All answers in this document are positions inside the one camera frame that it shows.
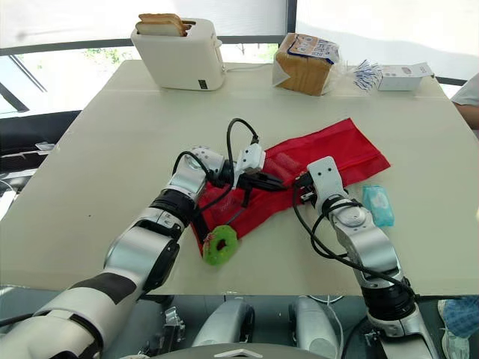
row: person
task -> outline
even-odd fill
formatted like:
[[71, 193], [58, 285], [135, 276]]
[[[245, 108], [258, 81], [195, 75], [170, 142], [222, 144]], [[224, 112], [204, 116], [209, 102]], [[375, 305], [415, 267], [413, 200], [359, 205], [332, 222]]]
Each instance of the person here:
[[[451, 101], [479, 138], [479, 73]], [[468, 359], [469, 337], [479, 330], [479, 296], [438, 301], [437, 309], [445, 323], [442, 351], [446, 359]]]
[[438, 301], [437, 309], [445, 323], [442, 351], [446, 359], [468, 359], [469, 337], [479, 329], [479, 296]]
[[479, 73], [467, 81], [451, 101], [479, 138]]

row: green toy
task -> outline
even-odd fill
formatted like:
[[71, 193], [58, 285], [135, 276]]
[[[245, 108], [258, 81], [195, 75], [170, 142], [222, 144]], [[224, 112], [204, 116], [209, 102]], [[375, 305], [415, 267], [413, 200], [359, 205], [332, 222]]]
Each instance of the green toy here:
[[237, 233], [230, 226], [218, 226], [203, 244], [203, 259], [212, 266], [226, 263], [239, 246]]

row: white table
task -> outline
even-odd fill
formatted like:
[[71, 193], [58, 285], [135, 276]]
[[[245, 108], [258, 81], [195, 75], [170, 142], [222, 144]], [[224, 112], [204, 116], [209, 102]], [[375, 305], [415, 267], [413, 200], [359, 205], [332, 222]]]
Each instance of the white table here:
[[[423, 79], [415, 93], [372, 94], [344, 81], [314, 97], [271, 88], [270, 78], [265, 66], [228, 73], [214, 92], [158, 90], [141, 61], [123, 63], [1, 223], [1, 282], [63, 289], [94, 276], [181, 150], [205, 144], [225, 154], [233, 117], [249, 121], [265, 148], [351, 117], [392, 164], [367, 182], [388, 190], [396, 224], [385, 231], [416, 292], [478, 293], [478, 143], [436, 80]], [[238, 126], [235, 153], [248, 137]], [[359, 199], [363, 184], [350, 188]], [[306, 216], [312, 222], [314, 211]], [[341, 249], [329, 225], [320, 232]], [[244, 237], [221, 268], [203, 262], [191, 229], [180, 245], [155, 292], [360, 293], [351, 269], [312, 251], [291, 209]]]

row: bread slice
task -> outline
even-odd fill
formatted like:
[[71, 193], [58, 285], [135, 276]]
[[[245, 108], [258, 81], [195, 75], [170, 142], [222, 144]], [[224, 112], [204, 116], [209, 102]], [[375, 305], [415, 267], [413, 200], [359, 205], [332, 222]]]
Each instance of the bread slice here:
[[181, 18], [174, 13], [142, 13], [136, 30], [144, 35], [186, 36], [190, 29], [183, 24]]
[[141, 35], [186, 36], [186, 30], [184, 28], [179, 29], [178, 26], [171, 23], [153, 24], [138, 22], [136, 24], [136, 31]]
[[138, 15], [141, 22], [148, 22], [153, 24], [161, 23], [165, 19], [176, 21], [178, 24], [182, 24], [181, 18], [175, 13], [140, 13]]

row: blue package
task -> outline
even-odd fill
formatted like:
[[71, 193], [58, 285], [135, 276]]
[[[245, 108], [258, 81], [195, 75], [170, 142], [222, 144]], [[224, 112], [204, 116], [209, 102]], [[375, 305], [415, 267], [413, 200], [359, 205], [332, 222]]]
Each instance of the blue package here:
[[380, 185], [365, 185], [362, 188], [364, 207], [373, 214], [374, 224], [378, 227], [394, 226], [394, 213], [389, 203], [388, 193]]

